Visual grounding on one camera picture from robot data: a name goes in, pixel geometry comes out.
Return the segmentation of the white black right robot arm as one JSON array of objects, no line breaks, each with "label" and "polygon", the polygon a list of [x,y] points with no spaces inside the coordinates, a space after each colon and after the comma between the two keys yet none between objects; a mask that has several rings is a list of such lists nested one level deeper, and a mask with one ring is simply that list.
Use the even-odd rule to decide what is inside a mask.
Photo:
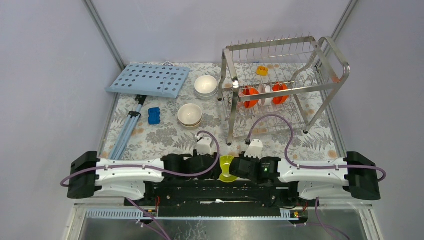
[{"label": "white black right robot arm", "polygon": [[287,191],[287,201],[293,206],[320,197],[339,197],[377,201],[381,199],[378,172],[374,162],[362,154],[349,151],[346,157],[310,162],[289,161],[280,157],[236,157],[229,173],[248,179],[259,186],[277,183],[297,183]]}]

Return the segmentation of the white bowl front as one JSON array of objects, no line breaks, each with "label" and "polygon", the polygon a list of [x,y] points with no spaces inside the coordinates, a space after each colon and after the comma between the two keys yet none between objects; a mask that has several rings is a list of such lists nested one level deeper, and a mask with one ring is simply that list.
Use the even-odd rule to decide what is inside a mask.
[{"label": "white bowl front", "polygon": [[201,99],[201,100],[210,100],[213,99],[214,96],[217,94],[218,89],[216,88],[215,90],[213,90],[212,92],[209,93],[200,93],[199,91],[197,91],[196,89],[194,89],[194,93],[195,95]]}]

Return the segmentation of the lime green bowl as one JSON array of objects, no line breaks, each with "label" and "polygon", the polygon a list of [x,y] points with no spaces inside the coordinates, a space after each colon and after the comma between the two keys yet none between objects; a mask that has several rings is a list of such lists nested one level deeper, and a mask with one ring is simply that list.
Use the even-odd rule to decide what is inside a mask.
[{"label": "lime green bowl", "polygon": [[223,183],[232,183],[238,179],[238,177],[230,174],[230,166],[234,158],[232,155],[223,155],[219,159],[219,166],[221,168],[219,180]]}]

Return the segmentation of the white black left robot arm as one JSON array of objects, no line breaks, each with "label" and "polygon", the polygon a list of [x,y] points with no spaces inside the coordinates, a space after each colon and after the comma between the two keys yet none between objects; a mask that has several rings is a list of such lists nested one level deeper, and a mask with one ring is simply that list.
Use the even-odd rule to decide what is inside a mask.
[{"label": "white black left robot arm", "polygon": [[96,151],[87,151],[71,163],[70,174],[60,185],[67,188],[69,199],[123,197],[148,206],[154,202],[155,192],[147,183],[215,180],[219,176],[219,158],[217,152],[195,151],[126,162],[99,158]]}]

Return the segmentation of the stainless steel dish rack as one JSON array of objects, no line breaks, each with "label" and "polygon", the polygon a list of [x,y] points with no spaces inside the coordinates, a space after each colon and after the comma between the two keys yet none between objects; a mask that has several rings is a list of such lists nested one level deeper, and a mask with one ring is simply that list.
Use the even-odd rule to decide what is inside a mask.
[{"label": "stainless steel dish rack", "polygon": [[[258,66],[267,76],[256,74]],[[247,40],[226,46],[221,53],[217,98],[224,101],[232,144],[238,108],[281,105],[294,98],[307,134],[349,78],[351,67],[335,41],[310,35]]]}]

